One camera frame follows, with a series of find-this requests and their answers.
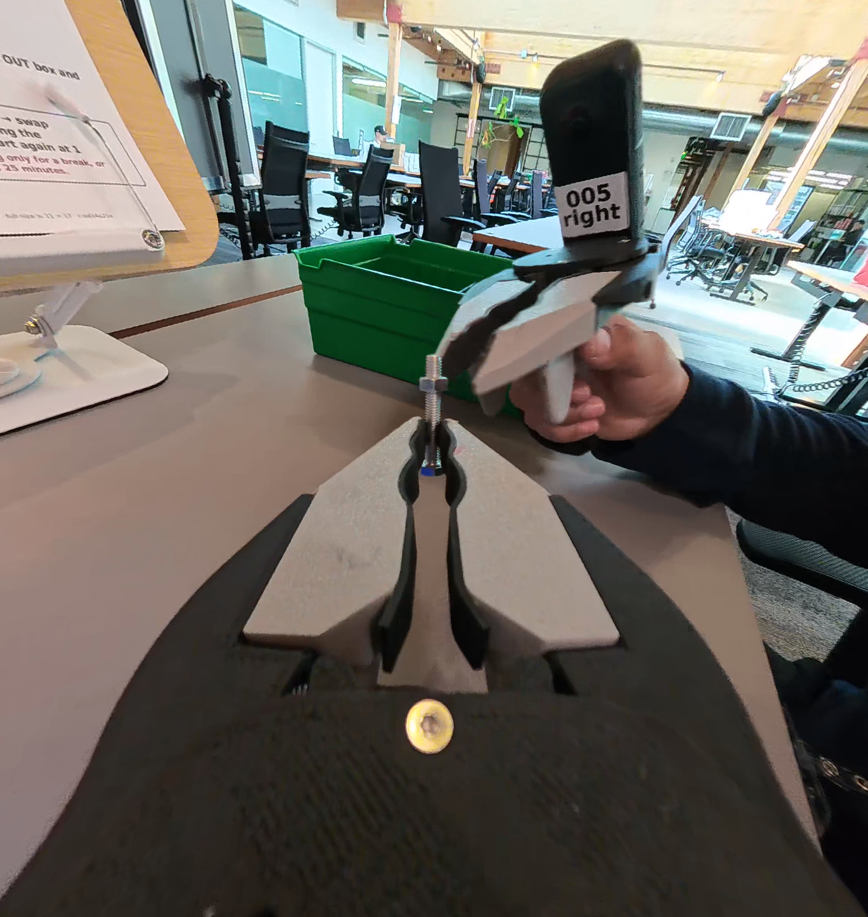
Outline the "long white office desk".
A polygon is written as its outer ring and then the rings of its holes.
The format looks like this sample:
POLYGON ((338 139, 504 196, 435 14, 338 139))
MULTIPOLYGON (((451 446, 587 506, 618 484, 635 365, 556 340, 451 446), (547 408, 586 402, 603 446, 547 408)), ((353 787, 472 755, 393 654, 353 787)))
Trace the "long white office desk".
POLYGON ((476 230, 473 242, 477 246, 506 251, 511 257, 555 249, 563 246, 561 223, 555 214, 539 219, 524 220, 476 230))

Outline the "framed grey panel on stand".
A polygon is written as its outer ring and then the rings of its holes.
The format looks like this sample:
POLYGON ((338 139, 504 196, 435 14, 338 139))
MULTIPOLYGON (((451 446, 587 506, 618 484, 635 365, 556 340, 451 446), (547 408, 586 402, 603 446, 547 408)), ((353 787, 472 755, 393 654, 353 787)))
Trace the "framed grey panel on stand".
POLYGON ((199 176, 218 206, 222 237, 256 256, 252 216, 261 188, 254 121, 232 1, 123 1, 199 176))

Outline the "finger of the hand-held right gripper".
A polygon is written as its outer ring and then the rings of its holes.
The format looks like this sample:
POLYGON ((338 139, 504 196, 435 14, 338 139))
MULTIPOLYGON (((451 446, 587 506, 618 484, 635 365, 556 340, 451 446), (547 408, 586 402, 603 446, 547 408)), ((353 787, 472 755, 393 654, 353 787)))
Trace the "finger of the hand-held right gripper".
POLYGON ((537 281, 518 276, 475 283, 463 294, 435 350, 441 374, 452 381, 481 363, 497 330, 535 304, 540 290, 537 281))
POLYGON ((619 271, 583 273, 551 283, 535 304, 526 307, 490 338, 472 386, 487 416, 496 416, 506 389, 535 373, 543 396, 544 417, 566 417, 576 374, 576 350, 598 329, 596 295, 619 271))

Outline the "green plastic bin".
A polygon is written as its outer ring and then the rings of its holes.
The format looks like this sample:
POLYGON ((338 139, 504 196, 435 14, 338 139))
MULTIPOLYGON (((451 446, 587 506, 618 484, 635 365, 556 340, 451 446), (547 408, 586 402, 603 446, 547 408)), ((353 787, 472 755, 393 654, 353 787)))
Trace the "green plastic bin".
POLYGON ((463 294, 511 260, 374 235, 295 252, 316 354, 417 384, 463 294))

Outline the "person's right hand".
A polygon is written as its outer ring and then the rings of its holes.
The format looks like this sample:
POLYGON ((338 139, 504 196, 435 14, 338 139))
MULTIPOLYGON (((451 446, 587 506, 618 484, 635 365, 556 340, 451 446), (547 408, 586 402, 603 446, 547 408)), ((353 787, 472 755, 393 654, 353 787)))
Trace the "person's right hand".
POLYGON ((640 438, 680 404, 689 375, 668 343, 620 314, 577 350, 572 394, 564 419, 552 424, 540 378, 514 382, 509 397, 526 425, 552 445, 589 437, 605 441, 640 438))

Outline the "white board stand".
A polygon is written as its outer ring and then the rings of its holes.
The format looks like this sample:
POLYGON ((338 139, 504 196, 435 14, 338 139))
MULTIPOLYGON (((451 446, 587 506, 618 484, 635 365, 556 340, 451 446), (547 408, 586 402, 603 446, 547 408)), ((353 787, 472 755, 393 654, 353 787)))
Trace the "white board stand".
POLYGON ((164 364, 94 327, 72 323, 102 290, 76 281, 47 291, 23 330, 0 335, 0 437, 164 383, 164 364))

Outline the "person's right forearm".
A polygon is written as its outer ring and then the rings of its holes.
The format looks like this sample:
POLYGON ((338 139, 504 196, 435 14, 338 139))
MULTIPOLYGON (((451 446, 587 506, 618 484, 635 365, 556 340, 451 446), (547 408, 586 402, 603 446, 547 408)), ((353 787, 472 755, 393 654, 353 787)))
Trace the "person's right forearm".
POLYGON ((661 424, 621 442, 595 437, 593 454, 868 568, 868 424, 768 403, 707 373, 688 378, 661 424))

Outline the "group of black office chairs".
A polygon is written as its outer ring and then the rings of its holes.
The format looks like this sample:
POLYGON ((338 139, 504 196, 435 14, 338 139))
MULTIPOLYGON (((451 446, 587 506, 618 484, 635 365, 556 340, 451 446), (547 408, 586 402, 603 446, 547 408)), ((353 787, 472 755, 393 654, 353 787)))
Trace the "group of black office chairs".
MULTIPOLYGON (((635 254, 658 258, 662 269, 669 255, 670 236, 651 243, 639 236, 637 191, 637 136, 633 120, 614 119, 612 130, 595 130, 588 118, 550 123, 548 149, 551 163, 561 166, 558 216, 563 246, 549 253, 572 253, 573 243, 611 243, 614 254, 629 255, 625 243, 634 242, 635 254)), ((262 159, 262 194, 276 203, 260 204, 254 214, 253 229, 268 228, 275 241, 281 241, 281 226, 306 223, 307 214, 307 134, 265 125, 262 159)), ((454 148, 419 143, 420 184, 413 188, 420 200, 413 224, 422 224, 422 240, 455 247, 463 231, 476 231, 483 222, 463 215, 462 189, 454 148)))

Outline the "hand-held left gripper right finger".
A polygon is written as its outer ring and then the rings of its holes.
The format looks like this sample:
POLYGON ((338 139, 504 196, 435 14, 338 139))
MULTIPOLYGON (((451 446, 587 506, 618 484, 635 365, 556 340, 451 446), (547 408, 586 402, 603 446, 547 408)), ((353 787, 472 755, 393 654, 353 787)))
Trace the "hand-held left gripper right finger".
POLYGON ((548 492, 443 422, 451 630, 467 663, 609 648, 620 634, 548 492))

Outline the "instruction sheet on stand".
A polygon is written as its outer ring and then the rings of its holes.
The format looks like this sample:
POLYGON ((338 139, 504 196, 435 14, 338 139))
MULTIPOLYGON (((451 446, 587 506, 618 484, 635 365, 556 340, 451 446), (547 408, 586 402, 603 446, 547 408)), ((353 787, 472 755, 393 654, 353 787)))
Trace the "instruction sheet on stand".
POLYGON ((119 2, 63 2, 89 58, 153 177, 184 228, 165 232, 161 258, 146 263, 108 261, 99 266, 32 267, 25 258, 4 262, 0 292, 55 284, 142 276, 197 267, 218 242, 215 207, 142 48, 119 2))

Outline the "steel hex bolt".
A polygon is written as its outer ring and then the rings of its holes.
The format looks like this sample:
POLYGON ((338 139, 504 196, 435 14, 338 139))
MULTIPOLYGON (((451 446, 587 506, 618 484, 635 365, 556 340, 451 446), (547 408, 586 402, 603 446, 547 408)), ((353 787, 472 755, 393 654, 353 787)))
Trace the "steel hex bolt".
MULTIPOLYGON (((425 373, 423 376, 445 377, 442 373, 442 361, 440 356, 437 354, 429 354, 426 356, 425 373)), ((441 458, 438 435, 441 423, 442 395, 440 397, 425 397, 424 395, 426 444, 424 450, 424 459, 420 472, 423 476, 426 477, 436 477, 441 473, 441 458)))

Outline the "wooden-edged desk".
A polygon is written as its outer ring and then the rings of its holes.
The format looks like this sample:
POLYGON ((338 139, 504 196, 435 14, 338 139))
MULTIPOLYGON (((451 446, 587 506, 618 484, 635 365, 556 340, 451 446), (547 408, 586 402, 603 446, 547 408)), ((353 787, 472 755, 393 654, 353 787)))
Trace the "wooden-edged desk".
POLYGON ((811 295, 815 303, 782 350, 750 350, 767 364, 762 371, 765 396, 788 405, 868 419, 868 288, 854 283, 848 271, 800 261, 791 261, 789 267, 793 286, 811 295), (816 329, 833 313, 849 315, 867 332, 839 364, 807 353, 816 329))

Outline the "hanging green plant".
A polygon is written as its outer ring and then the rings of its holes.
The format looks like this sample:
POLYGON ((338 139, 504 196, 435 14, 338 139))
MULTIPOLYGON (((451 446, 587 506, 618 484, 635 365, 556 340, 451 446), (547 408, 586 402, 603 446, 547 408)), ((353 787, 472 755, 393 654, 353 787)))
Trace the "hanging green plant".
POLYGON ((479 146, 481 148, 489 149, 499 139, 496 133, 498 122, 501 125, 509 125, 507 139, 512 139, 513 137, 518 140, 523 139, 524 129, 520 124, 519 116, 513 114, 512 108, 513 100, 507 94, 501 93, 498 96, 497 105, 493 112, 494 116, 483 122, 479 137, 479 146))

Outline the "silver air duct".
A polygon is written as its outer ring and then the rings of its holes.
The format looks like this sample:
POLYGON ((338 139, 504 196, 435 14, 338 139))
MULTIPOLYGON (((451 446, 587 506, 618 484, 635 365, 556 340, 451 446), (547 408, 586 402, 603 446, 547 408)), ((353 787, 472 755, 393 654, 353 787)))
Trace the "silver air duct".
POLYGON ((650 104, 643 108, 643 125, 646 130, 725 142, 750 141, 761 131, 764 121, 762 117, 735 112, 650 104))

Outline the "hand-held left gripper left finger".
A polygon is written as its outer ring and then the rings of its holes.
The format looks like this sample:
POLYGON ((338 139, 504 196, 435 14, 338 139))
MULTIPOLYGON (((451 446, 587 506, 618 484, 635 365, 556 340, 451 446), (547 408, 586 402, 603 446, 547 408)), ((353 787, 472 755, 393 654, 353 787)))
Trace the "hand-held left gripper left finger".
POLYGON ((318 488, 244 625, 249 643, 394 670, 413 616, 423 450, 416 417, 318 488))

